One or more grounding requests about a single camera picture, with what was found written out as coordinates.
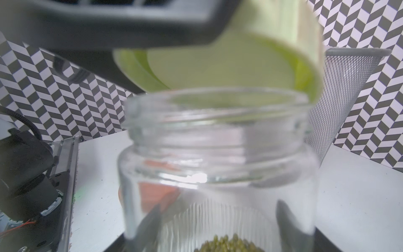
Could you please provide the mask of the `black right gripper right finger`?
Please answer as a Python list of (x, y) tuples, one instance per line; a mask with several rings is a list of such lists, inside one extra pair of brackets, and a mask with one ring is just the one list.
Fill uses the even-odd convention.
[(276, 220), (283, 252), (341, 252), (318, 228), (314, 233), (300, 230), (295, 215), (283, 200), (277, 201)]

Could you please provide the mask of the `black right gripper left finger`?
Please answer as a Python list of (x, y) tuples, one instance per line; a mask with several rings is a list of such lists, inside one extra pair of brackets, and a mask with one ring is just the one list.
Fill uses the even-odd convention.
[(133, 238), (121, 234), (106, 252), (156, 252), (160, 244), (163, 222), (168, 216), (169, 209), (174, 205), (176, 195), (161, 195), (160, 197), (146, 196), (141, 198), (141, 207), (147, 213), (137, 227)]

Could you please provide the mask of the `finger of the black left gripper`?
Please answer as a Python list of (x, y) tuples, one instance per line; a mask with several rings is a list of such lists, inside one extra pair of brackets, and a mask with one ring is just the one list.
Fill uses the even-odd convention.
[(239, 1), (1, 1), (9, 39), (61, 50), (205, 45)]

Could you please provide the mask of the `glass jar with mung beans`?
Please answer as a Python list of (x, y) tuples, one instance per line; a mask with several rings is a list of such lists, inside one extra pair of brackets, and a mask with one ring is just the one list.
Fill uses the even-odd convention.
[(282, 252), (278, 200), (314, 233), (320, 163), (304, 141), (310, 107), (304, 93), (260, 87), (128, 99), (123, 125), (132, 144), (118, 158), (125, 237), (147, 214), (140, 183), (180, 191), (156, 252)]

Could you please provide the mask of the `grey mesh waste bin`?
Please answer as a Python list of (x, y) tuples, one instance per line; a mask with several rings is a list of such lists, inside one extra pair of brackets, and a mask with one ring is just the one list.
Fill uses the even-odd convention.
[(305, 142), (323, 162), (359, 93), (390, 49), (325, 47), (324, 88), (311, 109)]

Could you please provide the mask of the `light green jar lid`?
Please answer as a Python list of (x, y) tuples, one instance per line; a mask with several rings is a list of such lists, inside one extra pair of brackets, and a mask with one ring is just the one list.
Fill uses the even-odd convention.
[(323, 90), (322, 28), (306, 1), (243, 1), (206, 46), (116, 49), (123, 74), (147, 93), (201, 87)]

